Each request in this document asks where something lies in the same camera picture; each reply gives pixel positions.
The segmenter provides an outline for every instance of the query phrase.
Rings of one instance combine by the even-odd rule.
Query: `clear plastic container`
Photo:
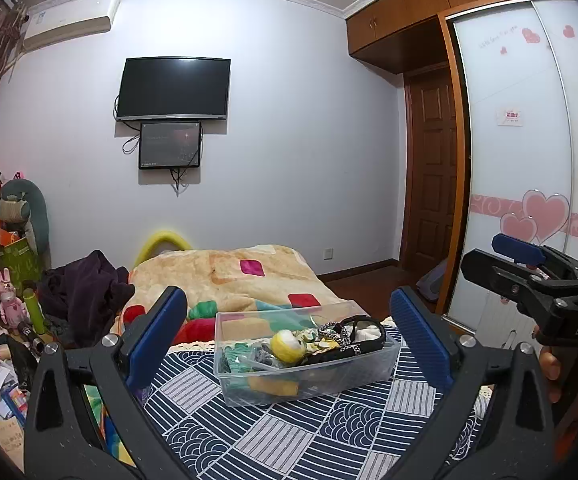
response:
[[[367,315],[355,301],[286,310],[219,312],[215,323],[213,373],[223,388],[225,403],[228,406],[272,404],[337,394],[388,380],[400,349],[400,343],[389,334],[381,350],[327,363],[245,373],[226,372],[221,365],[224,349],[237,342],[253,343],[271,338],[282,329],[316,328],[358,314]]]

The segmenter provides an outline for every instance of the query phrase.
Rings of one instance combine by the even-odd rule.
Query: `flat screen tv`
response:
[[[149,121],[140,128],[138,167],[141,170],[198,168],[200,123]]]
[[[230,68],[208,57],[127,59],[117,119],[226,119]]]

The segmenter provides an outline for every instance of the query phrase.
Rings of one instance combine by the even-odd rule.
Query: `blue patterned sheet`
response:
[[[402,340],[396,328],[385,329]],[[171,353],[145,409],[201,480],[373,480],[407,451],[441,398],[402,340],[389,381],[337,396],[237,408],[224,404],[213,351]],[[479,397],[450,460],[467,455],[485,409]]]

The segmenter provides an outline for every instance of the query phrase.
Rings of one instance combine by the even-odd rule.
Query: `baseboard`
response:
[[[364,272],[370,272],[371,270],[382,269],[383,267],[395,267],[397,265],[398,260],[389,258],[388,260],[383,260],[382,262],[375,262],[373,264],[362,265],[360,267],[352,267],[351,269],[337,270],[336,272],[320,274],[318,279],[324,283],[333,282],[334,280],[342,280],[343,278],[348,278],[349,276],[355,276],[357,274],[363,274]]]

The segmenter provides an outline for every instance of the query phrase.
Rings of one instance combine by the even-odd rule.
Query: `dark purple cloth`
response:
[[[78,346],[93,346],[133,296],[135,287],[128,280],[127,269],[115,269],[101,251],[93,251],[86,258],[44,272],[38,298],[43,312],[69,323]]]

